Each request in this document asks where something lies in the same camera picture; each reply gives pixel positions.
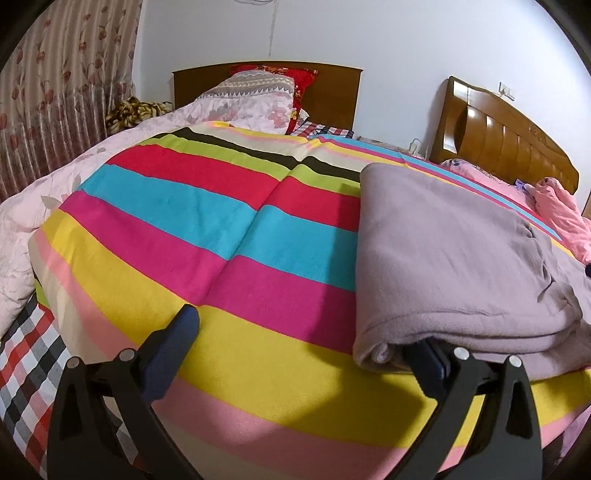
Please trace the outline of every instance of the pillow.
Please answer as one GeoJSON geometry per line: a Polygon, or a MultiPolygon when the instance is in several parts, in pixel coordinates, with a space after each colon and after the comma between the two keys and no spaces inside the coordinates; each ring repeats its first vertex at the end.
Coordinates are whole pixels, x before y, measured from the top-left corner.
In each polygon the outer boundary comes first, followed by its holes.
{"type": "Polygon", "coordinates": [[[261,71],[239,72],[184,107],[191,124],[228,122],[235,127],[284,135],[291,122],[294,81],[261,71]]]}
{"type": "Polygon", "coordinates": [[[494,175],[491,175],[487,171],[482,170],[466,160],[455,158],[453,160],[446,160],[439,166],[454,173],[459,173],[467,179],[474,180],[491,189],[493,192],[500,193],[510,200],[513,200],[518,205],[535,212],[535,200],[531,195],[525,194],[523,190],[520,190],[513,185],[509,185],[507,182],[496,178],[494,175]]]}
{"type": "Polygon", "coordinates": [[[290,125],[287,128],[286,135],[289,135],[296,129],[296,123],[301,110],[301,99],[306,89],[316,81],[318,70],[309,69],[289,69],[286,67],[269,67],[267,65],[234,65],[230,72],[245,72],[247,70],[263,70],[265,72],[275,73],[291,77],[295,84],[293,111],[291,113],[290,125]]]}

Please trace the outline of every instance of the red pillow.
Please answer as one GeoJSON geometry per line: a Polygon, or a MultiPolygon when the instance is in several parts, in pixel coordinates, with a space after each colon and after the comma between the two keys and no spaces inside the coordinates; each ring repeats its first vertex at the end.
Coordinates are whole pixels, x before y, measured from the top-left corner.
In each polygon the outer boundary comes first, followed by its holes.
{"type": "Polygon", "coordinates": [[[267,65],[233,65],[230,68],[230,73],[234,75],[238,72],[244,72],[246,70],[264,70],[265,72],[278,73],[279,75],[285,75],[291,77],[294,80],[294,107],[291,111],[290,124],[287,127],[286,135],[289,135],[296,129],[297,118],[301,110],[301,98],[304,96],[306,89],[314,83],[318,70],[308,69],[289,69],[286,67],[269,67],[267,65]]]}

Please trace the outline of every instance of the patterned pillowcase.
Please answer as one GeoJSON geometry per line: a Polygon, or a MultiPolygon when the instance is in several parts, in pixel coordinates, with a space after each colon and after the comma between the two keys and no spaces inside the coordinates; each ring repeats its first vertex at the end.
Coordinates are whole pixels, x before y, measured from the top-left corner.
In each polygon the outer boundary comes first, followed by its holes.
{"type": "Polygon", "coordinates": [[[289,127],[287,127],[286,135],[290,135],[297,126],[298,116],[301,110],[301,99],[304,96],[306,89],[316,81],[318,76],[318,70],[309,69],[289,69],[286,67],[269,67],[268,65],[234,65],[230,72],[232,74],[237,72],[244,72],[247,70],[263,70],[265,72],[274,73],[278,75],[284,75],[291,77],[295,84],[294,93],[294,108],[291,113],[291,121],[289,127]]]}
{"type": "Polygon", "coordinates": [[[233,74],[227,80],[203,93],[199,98],[242,98],[282,92],[294,94],[294,81],[284,75],[250,70],[233,74]]]}
{"type": "Polygon", "coordinates": [[[259,70],[239,72],[192,103],[191,121],[217,120],[284,135],[291,123],[294,91],[290,77],[259,70]]]}

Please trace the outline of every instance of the floral curtain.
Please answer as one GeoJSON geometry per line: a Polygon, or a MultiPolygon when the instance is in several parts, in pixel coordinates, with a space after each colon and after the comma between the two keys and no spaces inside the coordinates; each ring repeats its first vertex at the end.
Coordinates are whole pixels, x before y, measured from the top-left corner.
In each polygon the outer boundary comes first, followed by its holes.
{"type": "Polygon", "coordinates": [[[133,94],[141,0],[56,0],[0,72],[0,202],[106,138],[133,94]]]}

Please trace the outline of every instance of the lavender blanket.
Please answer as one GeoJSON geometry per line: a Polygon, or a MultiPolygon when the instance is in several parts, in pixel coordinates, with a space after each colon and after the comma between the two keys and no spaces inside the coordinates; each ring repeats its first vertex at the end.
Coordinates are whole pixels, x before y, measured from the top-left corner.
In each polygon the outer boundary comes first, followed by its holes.
{"type": "Polygon", "coordinates": [[[404,367],[401,345],[435,336],[532,380],[591,364],[584,266],[513,210],[410,168],[361,173],[356,264],[362,367],[404,367]]]}

